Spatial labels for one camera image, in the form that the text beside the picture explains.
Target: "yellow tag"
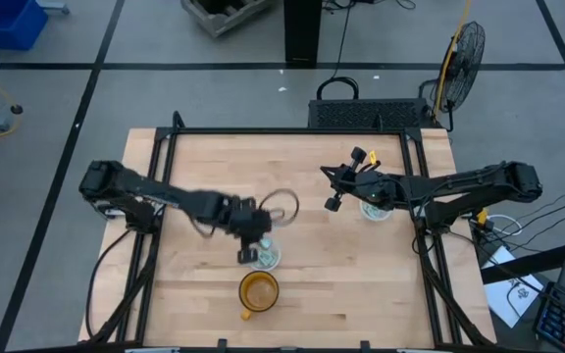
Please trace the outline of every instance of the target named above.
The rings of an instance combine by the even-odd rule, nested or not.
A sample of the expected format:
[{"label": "yellow tag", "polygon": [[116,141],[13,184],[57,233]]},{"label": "yellow tag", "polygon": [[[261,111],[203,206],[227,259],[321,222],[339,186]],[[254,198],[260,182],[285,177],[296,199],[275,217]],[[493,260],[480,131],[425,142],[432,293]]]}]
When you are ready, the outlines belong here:
[{"label": "yellow tag", "polygon": [[370,151],[370,163],[373,166],[377,164],[377,153],[375,151]]},{"label": "yellow tag", "polygon": [[483,209],[479,215],[477,215],[477,223],[484,226],[488,220],[488,209]]}]

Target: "white paper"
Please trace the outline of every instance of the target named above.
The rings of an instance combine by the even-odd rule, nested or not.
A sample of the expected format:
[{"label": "white paper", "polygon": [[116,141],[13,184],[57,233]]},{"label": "white paper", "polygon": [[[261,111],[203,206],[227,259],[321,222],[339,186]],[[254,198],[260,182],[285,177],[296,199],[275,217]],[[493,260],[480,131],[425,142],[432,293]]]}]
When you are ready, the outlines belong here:
[{"label": "white paper", "polygon": [[[507,249],[504,247],[499,247],[498,250],[493,254],[492,259],[498,263],[502,264],[511,260],[514,260],[514,256],[511,255]],[[483,268],[494,266],[494,263],[487,261]],[[543,286],[538,280],[531,276],[524,276],[522,280],[537,288],[542,290]],[[511,290],[509,294],[509,300],[513,304],[514,308],[520,314],[516,315],[516,312],[511,308],[509,302],[507,302],[507,292]],[[538,293],[533,291],[531,288],[527,287],[525,284],[512,278],[510,280],[504,280],[496,283],[486,284],[486,295],[488,296],[489,308],[495,312],[495,314],[503,320],[510,328],[513,328],[520,320],[531,303],[538,298]]]}]

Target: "wooden tabletop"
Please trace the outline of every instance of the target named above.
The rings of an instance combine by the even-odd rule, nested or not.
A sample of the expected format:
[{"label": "wooden tabletop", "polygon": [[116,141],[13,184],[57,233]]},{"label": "wooden tabletop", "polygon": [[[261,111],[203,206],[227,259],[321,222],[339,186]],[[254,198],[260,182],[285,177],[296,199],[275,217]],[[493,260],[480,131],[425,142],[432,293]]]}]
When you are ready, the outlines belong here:
[{"label": "wooden tabletop", "polygon": [[[153,136],[153,129],[130,131],[126,167],[147,173]],[[423,136],[432,177],[454,173],[445,131],[423,130]],[[246,322],[240,317],[237,293],[251,269],[236,263],[239,242],[221,231],[204,239],[182,212],[168,210],[145,344],[216,346],[219,338],[226,338],[231,347],[353,348],[360,340],[370,340],[373,348],[432,347],[408,213],[394,211],[386,221],[368,221],[360,213],[359,201],[349,195],[342,198],[337,213],[324,209],[334,192],[319,167],[349,163],[354,146],[375,150],[382,162],[380,171],[404,174],[395,136],[180,135],[172,185],[253,195],[257,201],[276,188],[291,188],[299,196],[300,212],[292,225],[272,232],[282,251],[281,262],[272,271],[281,287],[279,301]],[[162,154],[158,178],[164,160]],[[279,204],[289,202],[273,199],[269,207]],[[453,230],[470,234],[464,221],[457,221]],[[102,251],[123,231],[123,220],[108,223]],[[98,272],[91,314],[94,329],[124,294],[133,239],[115,248]],[[472,244],[450,235],[443,239],[457,302],[481,332],[495,340]],[[437,302],[445,323],[438,296]],[[138,303],[132,314],[138,314]],[[135,322],[130,320],[129,337]],[[442,330],[449,341],[447,325]],[[84,338],[83,329],[80,339]]]}]

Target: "black cable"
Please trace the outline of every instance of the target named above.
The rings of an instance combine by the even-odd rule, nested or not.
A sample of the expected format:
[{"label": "black cable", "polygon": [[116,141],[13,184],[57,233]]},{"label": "black cable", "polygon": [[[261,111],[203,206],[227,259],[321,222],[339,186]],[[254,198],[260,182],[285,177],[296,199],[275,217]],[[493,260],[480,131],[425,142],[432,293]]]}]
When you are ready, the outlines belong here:
[{"label": "black cable", "polygon": [[[556,208],[556,209],[554,209],[554,210],[552,210],[552,211],[549,211],[549,212],[547,212],[547,213],[545,213],[545,214],[543,214],[543,215],[539,215],[539,216],[535,217],[534,219],[528,221],[524,226],[522,226],[522,230],[524,230],[526,227],[532,225],[535,221],[541,220],[542,218],[544,218],[544,217],[546,217],[546,216],[549,216],[549,215],[552,215],[552,214],[554,214],[555,212],[559,212],[559,211],[561,211],[561,210],[563,210],[563,209],[565,209],[565,206]],[[516,231],[514,231],[514,232],[511,232],[511,233],[509,233],[509,234],[503,235],[503,236],[501,236],[501,239],[504,239],[504,238],[509,237],[509,236],[513,236],[513,235],[514,235],[515,233],[517,233],[518,231],[519,231],[519,229],[516,230]]]},{"label": "black cable", "polygon": [[213,234],[215,233],[215,227],[212,227],[211,231],[206,232],[206,231],[204,231],[204,229],[202,229],[199,226],[199,223],[196,222],[192,217],[189,217],[188,219],[191,221],[191,225],[193,226],[195,231],[197,231],[200,235],[202,235],[203,238],[209,239],[209,238],[213,237]]},{"label": "black cable", "polygon": [[[502,165],[499,165],[498,168],[493,169],[492,171],[490,171],[489,173],[495,173],[497,170],[499,170],[502,167]],[[484,175],[478,175],[475,178],[478,177],[484,177],[486,174]],[[404,185],[396,180],[396,179],[392,179],[390,177],[387,177],[387,180],[394,182],[395,184],[397,184],[402,192],[403,192],[403,196],[407,202],[407,208],[409,211],[409,216],[411,217],[411,221],[413,222],[414,228],[416,230],[416,234],[414,236],[413,242],[415,242],[417,239],[419,239],[419,234],[418,234],[418,230],[417,230],[417,226],[416,226],[416,221],[417,219],[419,219],[419,216],[422,212],[422,207],[424,206],[424,203],[422,203],[420,205],[420,210],[418,211],[418,216],[414,215],[414,210],[413,210],[413,205],[411,203],[411,199],[408,197],[408,194],[406,192],[406,188],[404,187]],[[433,191],[431,191],[429,193],[430,195],[433,195],[435,192],[437,191],[437,188],[434,189]],[[418,254],[420,254],[420,256],[426,257],[426,259],[428,260],[428,255],[429,255],[429,251],[431,249],[433,249],[435,246],[435,238],[434,238],[434,243],[431,245],[431,247],[429,249],[427,249],[427,252],[424,254],[420,254],[420,252],[417,252]],[[464,329],[464,331],[466,332],[466,335],[468,335],[468,337],[475,342],[475,339],[477,340],[475,344],[482,344],[482,345],[491,345],[491,342],[485,338],[481,332],[470,322],[470,320],[468,319],[467,315],[465,314],[465,312],[463,312],[463,310],[461,309],[461,307],[459,306],[459,304],[456,302],[456,300],[454,299],[454,297],[452,295],[449,294],[449,292],[445,291],[443,288],[442,283],[438,280],[438,276],[437,273],[435,271],[435,269],[433,269],[433,266],[431,266],[430,268],[427,268],[427,266],[425,266],[425,261],[422,261],[422,272],[423,274],[426,275],[427,279],[433,283],[434,288],[436,289],[436,291],[440,294],[440,296],[442,297],[442,299],[444,300],[444,302],[446,303],[446,306],[449,308],[452,308],[450,311],[456,316],[461,318],[460,323],[462,328]]]},{"label": "black cable", "polygon": [[511,300],[509,299],[509,294],[511,294],[511,292],[516,289],[518,286],[520,285],[520,282],[517,281],[515,282],[511,288],[507,291],[507,303],[509,303],[509,306],[511,307],[511,309],[514,310],[514,313],[516,313],[516,316],[518,317],[518,320],[520,320],[520,313],[518,313],[518,310],[516,310],[516,307],[514,306],[514,304],[511,302]]},{"label": "black cable", "polygon": [[322,1],[322,10],[327,10],[330,12],[338,10],[349,10],[352,9],[357,4],[357,0],[350,0],[348,5],[340,5],[336,0],[324,0]]},{"label": "black cable", "polygon": [[524,243],[524,244],[522,244],[522,245],[520,245],[520,246],[529,245],[529,243],[531,243],[536,237],[538,237],[539,235],[541,235],[542,233],[544,233],[544,232],[547,231],[547,230],[553,229],[555,226],[559,225],[560,223],[562,223],[562,222],[564,222],[564,221],[565,221],[565,217],[564,217],[563,219],[561,219],[561,220],[555,222],[555,223],[552,224],[551,226],[546,227],[545,229],[543,229],[543,230],[537,232],[537,233],[536,233],[535,235],[533,235],[526,243]]},{"label": "black cable", "polygon": [[555,203],[557,203],[557,201],[561,200],[561,199],[564,198],[564,197],[565,197],[565,194],[563,194],[563,195],[557,197],[557,198],[555,199],[555,201],[550,202],[550,203],[547,203],[547,204],[541,206],[540,208],[536,209],[536,210],[533,211],[532,213],[528,213],[528,214],[526,214],[526,215],[523,215],[523,216],[518,217],[518,218],[516,219],[516,221],[525,219],[525,218],[527,218],[528,216],[532,216],[532,215],[536,214],[537,212],[539,212],[539,211],[545,209],[546,207],[554,205]]},{"label": "black cable", "polygon": [[350,4],[346,7],[338,5],[334,0],[333,0],[333,3],[337,6],[337,8],[339,10],[344,10],[344,9],[347,10],[346,14],[345,14],[345,22],[344,22],[344,25],[343,25],[343,33],[341,35],[341,42],[339,43],[339,54],[337,55],[337,63],[334,66],[333,75],[331,76],[331,78],[327,79],[322,84],[320,84],[320,87],[318,87],[318,91],[316,93],[316,96],[317,96],[318,100],[322,100],[322,91],[324,90],[324,88],[327,85],[329,85],[333,82],[342,82],[342,83],[349,85],[352,88],[352,91],[353,91],[352,99],[359,99],[359,83],[356,80],[354,80],[354,78],[346,77],[346,76],[336,77],[337,73],[339,72],[339,65],[341,64],[341,54],[343,53],[343,44],[345,43],[345,35],[348,32],[348,22],[350,20],[350,9],[352,9],[352,7],[354,7],[354,5],[356,4],[356,1],[351,0]]},{"label": "black cable", "polygon": [[[383,1],[385,1],[385,0],[375,2],[375,4],[378,4],[378,3],[383,2]],[[396,0],[396,4],[398,4],[398,6],[400,6],[401,8],[403,8],[405,10],[409,10],[409,11],[415,10],[416,7],[417,7],[416,3],[414,3],[412,0]]]},{"label": "black cable", "polygon": [[501,168],[504,167],[504,163],[499,164],[498,166],[496,166],[496,168],[489,170],[489,172],[486,173],[482,173],[480,175],[476,175],[476,176],[467,176],[467,177],[463,177],[463,178],[455,178],[455,179],[448,179],[447,181],[439,184],[436,188],[434,188],[433,190],[431,190],[431,192],[429,192],[427,195],[424,196],[424,198],[422,199],[422,203],[420,204],[420,209],[418,209],[418,214],[416,215],[416,218],[414,219],[414,222],[416,220],[420,219],[420,215],[422,215],[422,209],[424,207],[424,205],[426,205],[431,197],[433,197],[433,195],[440,190],[441,188],[445,187],[446,185],[453,183],[453,182],[461,182],[461,181],[468,181],[468,180],[476,180],[479,179],[481,177],[487,177],[489,175],[492,175],[496,172],[498,172]]},{"label": "black cable", "polygon": [[[295,210],[293,211],[293,215],[291,215],[291,217],[288,220],[284,219],[284,210],[282,210],[282,217],[279,220],[277,220],[275,223],[273,222],[274,226],[285,227],[290,225],[293,221],[295,221],[295,218],[298,216],[298,212],[300,211],[300,199],[298,198],[298,195],[296,195],[295,192],[293,192],[293,190],[291,189],[287,189],[287,188],[276,189],[270,192],[269,194],[267,194],[263,198],[263,200],[261,200],[261,203],[259,204],[259,210],[263,209],[263,205],[265,205],[265,202],[267,200],[271,199],[276,195],[290,195],[291,198],[293,198],[293,201],[295,202]],[[279,211],[279,210],[280,210],[279,208],[272,209],[272,211]]]},{"label": "black cable", "polygon": [[456,232],[454,232],[454,231],[452,231],[452,230],[449,231],[448,233],[449,233],[449,234],[452,234],[452,235],[456,235],[456,236],[458,236],[458,237],[460,237],[460,238],[462,238],[462,239],[465,239],[465,240],[467,240],[468,242],[472,243],[472,245],[474,245],[474,247],[475,247],[477,250],[483,251],[484,253],[486,253],[486,254],[488,255],[489,261],[490,261],[491,263],[493,263],[494,266],[495,266],[496,268],[498,268],[499,271],[501,271],[501,272],[505,273],[506,275],[509,275],[509,276],[511,276],[511,277],[513,277],[513,278],[519,280],[521,283],[523,283],[524,285],[526,285],[528,288],[530,288],[530,289],[532,289],[533,291],[535,291],[535,292],[538,294],[538,296],[542,296],[543,298],[548,299],[548,300],[554,302],[555,304],[557,304],[557,305],[559,305],[560,307],[562,307],[562,308],[565,309],[565,303],[562,303],[559,299],[555,298],[554,296],[549,295],[548,293],[545,293],[545,292],[541,291],[540,289],[535,288],[532,284],[530,284],[529,282],[523,280],[521,277],[519,277],[518,275],[516,275],[514,272],[512,272],[512,271],[510,271],[510,270],[507,270],[502,264],[499,264],[499,263],[494,259],[493,254],[491,254],[489,251],[487,251],[486,248],[484,248],[483,246],[477,244],[476,241],[472,240],[471,238],[469,238],[469,237],[467,237],[467,236],[465,236],[465,235],[463,235],[463,234],[456,233]]},{"label": "black cable", "polygon": [[337,72],[339,71],[339,64],[341,63],[341,53],[343,52],[343,43],[345,43],[345,34],[348,32],[348,21],[350,20],[350,9],[356,4],[356,1],[350,0],[350,5],[348,6],[348,10],[345,14],[345,22],[343,23],[343,33],[341,34],[341,42],[339,43],[339,55],[337,55],[337,64],[334,67],[334,73],[331,78],[337,76]]},{"label": "black cable", "polygon": [[88,291],[86,292],[86,307],[84,311],[84,325],[86,326],[86,333],[88,337],[92,337],[94,335],[93,330],[90,327],[90,302],[93,296],[93,286],[95,285],[95,276],[97,275],[97,270],[99,269],[99,265],[101,265],[102,261],[106,257],[106,255],[115,247],[117,244],[122,242],[126,238],[126,236],[130,233],[130,230],[126,230],[123,234],[121,234],[117,240],[113,241],[104,252],[99,256],[95,266],[93,267],[93,271],[90,274],[90,282],[88,284]]},{"label": "black cable", "polygon": [[500,243],[501,243],[505,248],[507,248],[507,250],[510,251],[510,252],[513,251],[513,250],[516,250],[516,249],[523,249],[523,250],[527,250],[527,251],[531,251],[531,252],[536,252],[536,253],[541,252],[541,250],[531,249],[531,248],[525,247],[525,246],[523,246],[523,245],[520,245],[520,244],[516,244],[516,243],[514,243],[514,242],[511,242],[511,241],[509,241],[509,240],[504,240],[503,238],[500,237],[500,234],[498,234],[498,233],[496,232],[496,230],[492,230],[490,233],[493,234],[493,235],[496,237],[496,239],[492,239],[491,241],[496,241],[496,240],[500,241]]},{"label": "black cable", "polygon": [[413,240],[411,240],[411,250],[413,250],[413,252],[416,253],[417,255],[429,255],[431,250],[433,250],[433,248],[436,247],[436,239],[433,238],[433,242],[431,243],[431,246],[427,248],[427,251],[420,253],[420,251],[418,251],[418,249],[416,249],[415,247],[416,240],[418,240],[418,236],[414,236]]}]

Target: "fan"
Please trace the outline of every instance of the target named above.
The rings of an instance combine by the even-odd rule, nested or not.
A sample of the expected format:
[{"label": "fan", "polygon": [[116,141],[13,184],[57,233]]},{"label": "fan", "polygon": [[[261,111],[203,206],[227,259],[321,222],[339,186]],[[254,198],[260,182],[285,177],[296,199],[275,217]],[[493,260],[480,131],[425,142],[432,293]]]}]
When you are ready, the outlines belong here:
[{"label": "fan", "polygon": [[424,81],[419,87],[418,97],[422,98],[424,87],[433,86],[431,100],[434,106],[432,110],[429,107],[431,118],[436,120],[436,111],[448,113],[450,128],[447,130],[449,132],[453,130],[452,112],[461,106],[475,82],[485,45],[486,33],[482,26],[476,22],[463,25],[454,48],[451,50],[449,46],[443,59],[442,68],[446,62],[447,68],[441,97],[437,97],[437,86],[441,83],[441,73],[437,79]]}]

